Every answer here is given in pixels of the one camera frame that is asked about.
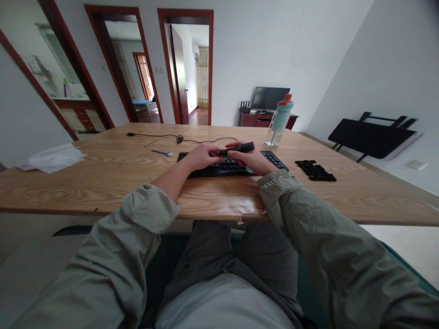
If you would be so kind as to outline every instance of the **hand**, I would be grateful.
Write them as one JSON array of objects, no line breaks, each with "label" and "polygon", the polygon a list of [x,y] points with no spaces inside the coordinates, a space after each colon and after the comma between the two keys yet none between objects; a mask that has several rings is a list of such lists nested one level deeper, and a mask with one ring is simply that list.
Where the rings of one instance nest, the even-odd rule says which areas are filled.
[{"label": "hand", "polygon": [[[227,148],[231,148],[236,145],[245,144],[243,142],[233,142],[227,144]],[[229,151],[227,155],[231,158],[235,158],[239,165],[247,165],[250,167],[256,175],[265,176],[269,173],[278,170],[278,168],[268,161],[257,148],[250,152],[242,153],[238,151]]]},{"label": "hand", "polygon": [[194,170],[203,169],[211,164],[224,161],[223,157],[218,156],[218,152],[221,150],[222,148],[214,144],[203,143],[189,152],[180,162],[184,163],[190,172],[193,172]]}]

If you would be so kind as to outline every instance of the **ceiling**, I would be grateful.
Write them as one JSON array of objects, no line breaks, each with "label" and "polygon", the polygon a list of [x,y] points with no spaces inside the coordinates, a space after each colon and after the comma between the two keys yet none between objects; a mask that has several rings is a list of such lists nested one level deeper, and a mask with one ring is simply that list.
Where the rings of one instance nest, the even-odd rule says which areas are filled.
[{"label": "ceiling", "polygon": [[185,24],[192,36],[192,43],[200,47],[209,46],[209,25]]},{"label": "ceiling", "polygon": [[133,22],[105,21],[112,40],[141,41],[139,26]]}]

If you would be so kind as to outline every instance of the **person's left hand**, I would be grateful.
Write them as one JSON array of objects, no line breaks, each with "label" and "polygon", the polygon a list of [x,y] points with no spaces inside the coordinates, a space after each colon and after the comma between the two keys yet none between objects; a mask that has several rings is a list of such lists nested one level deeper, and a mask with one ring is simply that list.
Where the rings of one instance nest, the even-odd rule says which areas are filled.
[{"label": "person's left hand", "polygon": [[218,156],[221,150],[222,148],[215,144],[203,143],[189,152],[180,162],[183,162],[191,172],[204,169],[211,164],[224,161],[224,158]]}]

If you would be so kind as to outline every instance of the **water bottle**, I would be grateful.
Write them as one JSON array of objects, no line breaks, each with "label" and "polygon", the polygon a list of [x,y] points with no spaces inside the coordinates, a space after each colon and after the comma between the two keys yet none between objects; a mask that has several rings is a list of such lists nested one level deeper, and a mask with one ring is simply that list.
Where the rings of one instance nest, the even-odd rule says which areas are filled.
[{"label": "water bottle", "polygon": [[289,120],[289,113],[294,106],[291,97],[293,95],[286,94],[283,101],[278,103],[278,108],[273,114],[271,119],[270,127],[268,128],[268,134],[265,138],[265,144],[268,146],[278,146],[280,139],[284,133],[285,127],[287,126]]}]

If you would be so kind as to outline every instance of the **baseboard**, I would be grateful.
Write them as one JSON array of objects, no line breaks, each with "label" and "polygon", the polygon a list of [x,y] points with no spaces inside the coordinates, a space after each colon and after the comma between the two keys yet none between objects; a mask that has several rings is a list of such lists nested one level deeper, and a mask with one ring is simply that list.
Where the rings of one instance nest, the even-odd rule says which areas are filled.
[{"label": "baseboard", "polygon": [[[325,145],[328,148],[331,148],[333,146],[329,143],[326,143],[326,142],[323,142],[322,140],[319,140],[318,138],[315,138],[314,136],[311,136],[308,133],[300,133],[300,134],[302,134],[303,136],[308,137],[309,139],[312,139],[312,140],[314,140],[322,145]],[[358,160],[358,157],[350,154],[346,150],[341,149],[339,151],[339,153],[344,155],[345,157],[353,160],[353,161]],[[419,200],[431,205],[432,207],[439,209],[439,196],[437,196],[437,195],[435,195],[427,190],[424,190],[416,185],[413,185],[412,183],[409,183],[406,180],[403,180],[399,177],[396,177],[392,174],[389,174],[387,171],[384,171],[381,168],[375,167],[374,165],[369,164],[365,161],[362,161],[359,164],[362,165],[363,167],[375,172],[376,174],[380,175],[381,177],[386,178],[387,180],[389,180],[393,184],[399,186],[400,188],[404,189],[411,196],[414,196],[414,197],[418,198]]]},{"label": "baseboard", "polygon": [[195,112],[198,110],[198,106],[192,110],[192,112],[189,113],[189,119],[193,117]]}]

